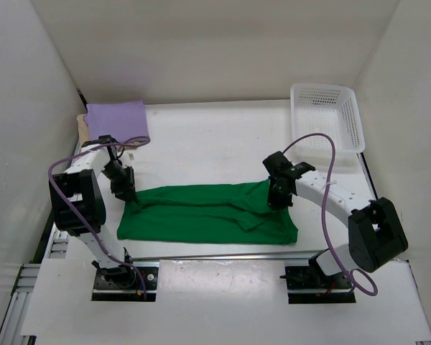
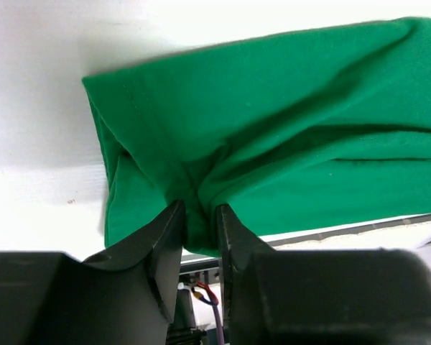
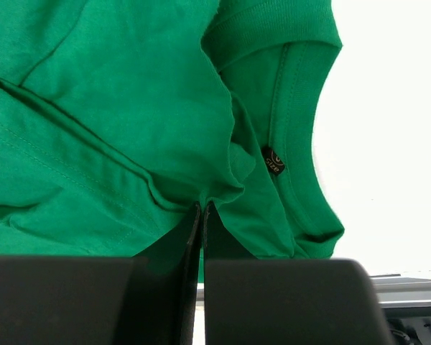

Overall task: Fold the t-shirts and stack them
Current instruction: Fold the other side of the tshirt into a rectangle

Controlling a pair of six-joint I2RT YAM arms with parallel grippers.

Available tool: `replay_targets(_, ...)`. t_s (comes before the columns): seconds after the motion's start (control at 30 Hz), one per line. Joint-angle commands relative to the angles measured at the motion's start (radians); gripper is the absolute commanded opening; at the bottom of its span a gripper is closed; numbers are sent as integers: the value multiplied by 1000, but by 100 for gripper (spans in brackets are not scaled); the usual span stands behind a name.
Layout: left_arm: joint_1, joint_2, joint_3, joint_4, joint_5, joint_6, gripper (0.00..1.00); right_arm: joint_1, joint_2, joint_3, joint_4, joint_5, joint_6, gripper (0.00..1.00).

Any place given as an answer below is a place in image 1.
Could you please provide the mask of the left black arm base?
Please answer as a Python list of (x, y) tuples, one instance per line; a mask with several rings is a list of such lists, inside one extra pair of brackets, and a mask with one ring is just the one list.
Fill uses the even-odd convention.
[(91, 293), (92, 301), (102, 302), (155, 302), (159, 278), (159, 262), (135, 262), (140, 273), (129, 268), (114, 273), (113, 269), (100, 270), (98, 264)]

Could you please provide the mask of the beige t shirt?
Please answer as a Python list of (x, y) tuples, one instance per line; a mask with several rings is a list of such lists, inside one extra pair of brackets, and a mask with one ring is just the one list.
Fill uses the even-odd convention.
[[(89, 140), (89, 129), (88, 125), (85, 122), (84, 114), (80, 114), (77, 116), (78, 123), (78, 141), (79, 145), (82, 146), (85, 142)], [(133, 144), (135, 147), (144, 146), (150, 143), (150, 138), (137, 139), (135, 141), (127, 141), (128, 144)]]

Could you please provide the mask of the green t shirt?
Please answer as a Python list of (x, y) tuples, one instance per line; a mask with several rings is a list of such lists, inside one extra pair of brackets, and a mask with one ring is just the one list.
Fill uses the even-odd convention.
[(269, 181), (171, 185), (137, 192), (127, 203), (120, 240), (191, 244), (294, 244), (298, 228), (286, 208), (267, 204)]

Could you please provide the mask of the purple t shirt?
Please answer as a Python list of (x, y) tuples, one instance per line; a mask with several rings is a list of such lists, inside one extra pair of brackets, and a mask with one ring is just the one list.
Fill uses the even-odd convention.
[(142, 100), (126, 103), (88, 103), (84, 121), (88, 127), (89, 140), (110, 135), (117, 142), (150, 141), (147, 115)]

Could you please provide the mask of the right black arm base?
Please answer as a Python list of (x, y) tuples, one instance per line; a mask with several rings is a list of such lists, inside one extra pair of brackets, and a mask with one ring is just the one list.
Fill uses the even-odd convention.
[(352, 284), (343, 273), (319, 276), (308, 266), (286, 266), (289, 304), (351, 304), (356, 302)]

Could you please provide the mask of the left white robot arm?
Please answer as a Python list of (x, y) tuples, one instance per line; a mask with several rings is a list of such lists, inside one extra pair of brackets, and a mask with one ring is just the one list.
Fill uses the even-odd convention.
[(130, 283), (139, 271), (126, 248), (102, 226), (106, 206), (98, 185), (104, 175), (111, 193), (125, 203), (138, 203), (134, 169), (121, 161), (118, 149), (142, 146), (142, 137), (118, 142), (110, 135), (84, 143), (78, 154), (53, 163), (48, 172), (55, 225), (79, 239), (95, 256), (93, 266), (111, 282)]

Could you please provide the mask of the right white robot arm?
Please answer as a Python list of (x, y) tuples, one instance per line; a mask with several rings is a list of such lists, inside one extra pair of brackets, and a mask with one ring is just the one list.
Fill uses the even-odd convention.
[(336, 217), (348, 230), (348, 243), (316, 254), (309, 265), (316, 273), (331, 276), (344, 269), (372, 273), (408, 249), (408, 241), (394, 204), (387, 198), (369, 200), (328, 183), (315, 167), (293, 165), (281, 152), (263, 161), (269, 173), (267, 205), (273, 209), (292, 205), (298, 196)]

